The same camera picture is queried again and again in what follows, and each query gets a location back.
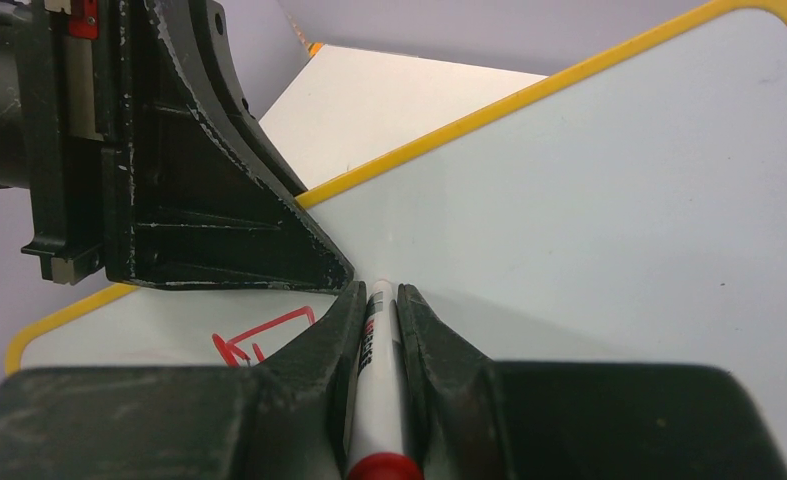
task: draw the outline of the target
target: whiteboard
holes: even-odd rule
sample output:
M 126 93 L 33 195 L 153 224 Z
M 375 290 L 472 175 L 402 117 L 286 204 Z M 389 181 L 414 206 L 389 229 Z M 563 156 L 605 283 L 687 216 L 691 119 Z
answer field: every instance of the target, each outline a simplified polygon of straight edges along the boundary
M 239 337 L 233 345 L 248 362 L 236 353 L 227 358 L 256 365 L 320 320 L 335 298 L 267 290 L 139 289 L 32 341 L 22 366 L 231 364 L 214 335 L 224 343 Z
M 493 358 L 733 372 L 787 455 L 777 17 L 725 14 L 312 213 L 362 278 L 417 285 Z

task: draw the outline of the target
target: black metal bracket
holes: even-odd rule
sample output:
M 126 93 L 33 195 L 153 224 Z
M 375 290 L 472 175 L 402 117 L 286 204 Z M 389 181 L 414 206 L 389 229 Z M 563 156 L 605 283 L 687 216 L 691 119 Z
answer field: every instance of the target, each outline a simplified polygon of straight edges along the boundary
M 352 266 L 297 204 L 304 185 L 246 110 L 222 7 L 98 9 L 95 40 L 69 36 L 43 1 L 14 6 L 5 28 L 27 167 L 0 181 L 31 189 L 23 252 L 43 278 L 76 283 L 104 266 L 110 280 L 163 289 L 348 284 Z
M 398 306 L 426 478 L 787 479 L 755 405 L 726 372 L 495 362 L 414 286 L 400 286 Z

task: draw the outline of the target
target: screw hole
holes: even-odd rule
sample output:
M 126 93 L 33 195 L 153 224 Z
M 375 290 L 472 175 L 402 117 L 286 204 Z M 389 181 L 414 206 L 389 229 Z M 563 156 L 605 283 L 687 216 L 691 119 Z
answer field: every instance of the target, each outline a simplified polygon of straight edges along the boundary
M 217 13 L 216 15 L 213 16 L 213 20 L 214 20 L 214 22 L 216 22 L 216 31 L 217 31 L 217 33 L 222 35 L 222 32 L 223 32 L 222 15 Z

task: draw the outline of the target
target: white marker barrel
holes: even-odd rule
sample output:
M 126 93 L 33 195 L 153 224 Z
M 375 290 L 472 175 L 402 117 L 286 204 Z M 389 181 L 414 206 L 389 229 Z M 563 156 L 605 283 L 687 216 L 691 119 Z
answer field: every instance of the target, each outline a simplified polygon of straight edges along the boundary
M 413 454 L 408 380 L 393 285 L 372 287 L 358 352 L 349 480 L 422 480 Z

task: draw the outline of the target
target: red component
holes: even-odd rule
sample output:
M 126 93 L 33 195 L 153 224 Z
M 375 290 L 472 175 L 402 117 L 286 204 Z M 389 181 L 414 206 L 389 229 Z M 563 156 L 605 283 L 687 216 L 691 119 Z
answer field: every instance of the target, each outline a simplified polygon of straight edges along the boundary
M 423 480 L 419 466 L 398 453 L 375 453 L 352 467 L 348 480 Z
M 72 15 L 69 17 L 69 35 L 88 40 L 99 38 L 99 0 L 71 1 Z
M 216 347 L 216 350 L 222 356 L 222 359 L 225 360 L 225 364 L 228 365 L 229 367 L 239 367 L 240 362 L 238 362 L 235 357 L 239 357 L 245 360 L 246 363 L 251 362 L 251 357 L 249 357 L 249 355 L 246 352 L 244 352 L 240 347 L 237 346 L 238 342 L 246 340 L 249 337 L 253 337 L 261 332 L 269 330 L 270 328 L 277 327 L 278 325 L 281 325 L 282 323 L 288 320 L 301 317 L 302 315 L 308 317 L 309 325 L 313 325 L 316 322 L 316 318 L 314 317 L 313 314 L 313 309 L 305 305 L 302 308 L 297 308 L 292 312 L 285 313 L 284 315 L 276 318 L 275 320 L 270 320 L 264 323 L 263 325 L 258 325 L 257 327 L 251 330 L 247 330 L 241 333 L 240 335 L 237 335 L 236 337 L 229 339 L 228 341 L 225 341 L 222 337 L 220 337 L 215 333 L 211 336 L 211 339 L 213 340 L 213 345 Z M 261 351 L 261 348 L 258 346 L 257 343 L 252 344 L 252 350 L 255 354 L 255 357 L 258 360 L 258 363 L 266 360 L 266 357 L 264 356 L 263 352 Z

